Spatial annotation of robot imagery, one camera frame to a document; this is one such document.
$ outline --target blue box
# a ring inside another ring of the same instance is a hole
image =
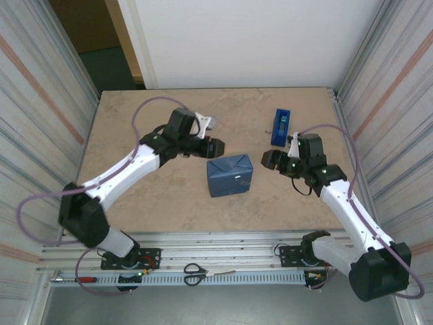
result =
[[[271,145],[285,147],[289,133],[290,111],[278,109],[273,120]]]
[[[210,196],[216,198],[247,192],[250,189],[253,170],[247,154],[208,160]]]

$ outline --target corrugated metal wall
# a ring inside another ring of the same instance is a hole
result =
[[[393,2],[340,97],[376,217],[411,247],[427,292],[418,307],[433,324],[433,1]]]
[[[75,180],[98,103],[43,1],[0,2],[0,323],[21,320],[41,247],[14,210],[27,196]],[[37,236],[54,239],[59,200],[24,207]]]

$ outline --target orange stripe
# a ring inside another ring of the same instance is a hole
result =
[[[22,251],[20,249],[16,249],[12,246],[8,246],[5,244],[0,244],[0,256],[9,257],[11,259],[19,259],[24,262],[30,262],[34,264],[39,263],[39,256]]]
[[[11,60],[14,66],[21,72],[21,74],[27,79],[28,83],[33,87],[33,89],[41,96],[41,98],[47,103],[47,105],[51,108],[54,114],[60,119],[63,125],[71,132],[74,138],[80,143],[84,143],[83,137],[81,137],[80,133],[72,126],[72,124],[68,121],[66,116],[60,111],[58,106],[52,100],[52,98],[48,95],[46,90],[41,86],[41,84],[36,80],[33,74],[26,68],[24,63],[19,59],[16,55],[15,51],[10,47],[7,41],[0,35],[0,48],[6,54],[6,56]]]
[[[409,61],[406,63],[405,67],[401,70],[400,74],[394,80],[394,82],[389,86],[388,90],[385,91],[383,96],[374,106],[373,110],[368,114],[367,118],[361,124],[359,129],[354,133],[353,138],[357,140],[360,134],[364,131],[365,127],[371,122],[373,117],[379,112],[380,108],[386,103],[395,89],[400,85],[401,81],[411,72],[413,67],[419,62],[422,56],[427,52],[430,46],[433,44],[433,30],[428,34],[426,39],[423,40],[421,45],[416,49],[415,53],[411,56]]]
[[[419,244],[413,245],[411,247],[411,252],[414,256],[428,253],[430,251],[433,251],[433,239],[420,242]]]

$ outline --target marble surface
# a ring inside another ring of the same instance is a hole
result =
[[[140,179],[108,210],[111,225],[128,232],[194,232],[242,230],[306,230],[341,228],[331,210],[314,194],[296,193],[290,179],[260,164],[270,150],[277,108],[292,111],[290,132],[319,123],[336,124],[325,88],[186,89],[105,91],[81,169],[79,181],[99,175],[133,148],[131,117],[144,100],[165,95],[191,110],[218,120],[207,134],[225,142],[225,156],[246,153],[254,165],[249,192],[211,198],[206,159],[176,158]],[[140,135],[167,122],[176,104],[149,103],[137,117]],[[352,176],[341,135],[320,129],[328,163],[338,163]],[[307,191],[302,180],[300,190]]]

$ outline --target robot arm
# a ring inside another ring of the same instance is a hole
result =
[[[133,150],[113,167],[81,186],[90,190],[63,196],[59,223],[85,246],[102,248],[114,254],[125,267],[133,266],[137,262],[139,244],[110,227],[105,212],[135,182],[178,154],[203,158],[223,155],[224,143],[205,136],[206,130],[212,129],[214,124],[212,117],[177,108],[166,125],[161,125],[140,140],[136,153]],[[117,173],[128,161],[127,167]],[[113,174],[112,178],[100,183]],[[76,184],[70,183],[64,189],[77,188]]]
[[[409,284],[409,273],[377,241],[376,236],[410,265],[411,251],[405,243],[396,244],[365,210],[353,194],[352,200],[369,228],[359,219],[348,200],[350,183],[338,165],[328,165],[321,138],[317,134],[294,134],[288,153],[270,150],[263,154],[262,165],[277,169],[292,179],[303,178],[336,214],[352,239],[354,248],[347,248],[330,238],[327,232],[315,232],[301,243],[304,260],[315,264],[327,261],[349,278],[355,294],[363,301],[404,290]]]

